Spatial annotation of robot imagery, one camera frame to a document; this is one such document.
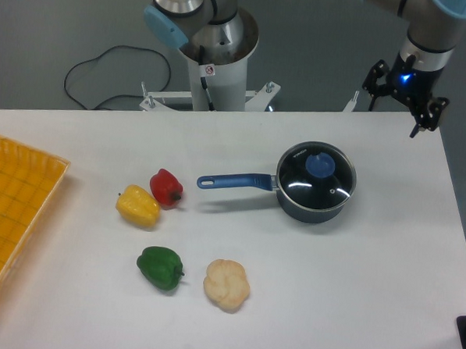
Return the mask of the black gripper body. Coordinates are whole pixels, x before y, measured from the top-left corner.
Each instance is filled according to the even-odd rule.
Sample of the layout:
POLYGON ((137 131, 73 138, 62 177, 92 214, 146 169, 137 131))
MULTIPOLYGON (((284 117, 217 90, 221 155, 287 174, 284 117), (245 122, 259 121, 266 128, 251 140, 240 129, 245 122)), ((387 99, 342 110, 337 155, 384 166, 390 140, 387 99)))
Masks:
POLYGON ((408 108, 422 109, 432 100, 432 89, 442 72, 443 68, 430 72, 409 67, 398 54, 383 92, 408 108))

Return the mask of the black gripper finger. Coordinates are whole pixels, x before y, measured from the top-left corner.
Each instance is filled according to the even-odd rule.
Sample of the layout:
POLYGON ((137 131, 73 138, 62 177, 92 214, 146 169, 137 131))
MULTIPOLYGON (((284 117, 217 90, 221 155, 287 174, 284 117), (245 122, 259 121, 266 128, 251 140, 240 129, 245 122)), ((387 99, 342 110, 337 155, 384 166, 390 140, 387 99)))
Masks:
POLYGON ((371 102, 369 103, 368 110, 374 109, 375 103, 378 98, 390 94, 390 87, 387 82, 379 83, 380 78, 386 79, 387 74, 390 73, 390 68, 383 59, 380 59, 368 72, 363 84, 362 89, 369 93, 371 102))
POLYGON ((435 131, 439 126, 442 113, 450 104, 450 100, 444 97, 431 97, 428 101, 412 104, 411 115, 414 117, 415 125, 409 137, 415 137, 423 130, 435 131))

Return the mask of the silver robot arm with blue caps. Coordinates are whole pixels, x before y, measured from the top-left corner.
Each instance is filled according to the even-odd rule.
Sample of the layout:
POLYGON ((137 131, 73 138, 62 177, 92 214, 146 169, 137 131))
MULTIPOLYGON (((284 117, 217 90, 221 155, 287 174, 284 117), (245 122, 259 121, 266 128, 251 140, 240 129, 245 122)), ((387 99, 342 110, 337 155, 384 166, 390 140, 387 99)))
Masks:
MULTIPOLYGON (((466 0, 362 0, 409 23, 392 66, 379 60, 362 89, 373 101, 390 96, 414 117, 415 136, 434 131, 450 104, 432 94, 466 27, 466 0)), ((258 25, 237 0, 152 0, 144 9, 148 29, 196 69, 231 66, 248 58, 259 42, 258 25)))

